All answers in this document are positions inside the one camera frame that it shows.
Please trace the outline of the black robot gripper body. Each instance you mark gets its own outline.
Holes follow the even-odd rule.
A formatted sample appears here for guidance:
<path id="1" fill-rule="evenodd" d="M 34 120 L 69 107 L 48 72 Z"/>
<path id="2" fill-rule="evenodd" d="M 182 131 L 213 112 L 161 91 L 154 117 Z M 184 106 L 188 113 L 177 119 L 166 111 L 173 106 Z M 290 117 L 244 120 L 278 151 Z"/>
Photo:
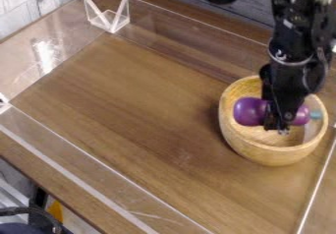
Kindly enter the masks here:
<path id="1" fill-rule="evenodd" d="M 282 111 L 298 110 L 305 98 L 320 91 L 329 72 L 329 46 L 317 46 L 305 55 L 292 55 L 272 39 L 269 63 L 260 69 L 261 97 Z"/>

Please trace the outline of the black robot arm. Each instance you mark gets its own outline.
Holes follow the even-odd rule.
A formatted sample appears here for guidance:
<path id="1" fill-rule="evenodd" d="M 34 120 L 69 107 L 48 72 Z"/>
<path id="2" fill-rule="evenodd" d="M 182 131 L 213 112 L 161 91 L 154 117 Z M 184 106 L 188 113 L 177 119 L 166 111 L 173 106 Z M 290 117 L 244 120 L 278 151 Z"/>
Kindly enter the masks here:
<path id="1" fill-rule="evenodd" d="M 336 0 L 272 0 L 270 61 L 260 69 L 265 130 L 285 133 L 304 99 L 324 86 L 336 40 Z"/>

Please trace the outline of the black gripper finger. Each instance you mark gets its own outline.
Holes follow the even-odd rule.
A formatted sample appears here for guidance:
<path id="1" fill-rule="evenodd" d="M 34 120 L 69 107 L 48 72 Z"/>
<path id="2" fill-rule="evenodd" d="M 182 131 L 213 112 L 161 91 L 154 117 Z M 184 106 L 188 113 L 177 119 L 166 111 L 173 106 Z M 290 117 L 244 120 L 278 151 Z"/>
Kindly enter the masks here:
<path id="1" fill-rule="evenodd" d="M 290 124 L 294 121 L 296 110 L 282 111 L 280 108 L 276 108 L 277 111 L 277 132 L 281 136 L 286 135 L 290 131 Z"/>
<path id="2" fill-rule="evenodd" d="M 276 130 L 277 129 L 277 110 L 274 103 L 269 101 L 265 106 L 265 116 L 264 116 L 264 130 Z"/>

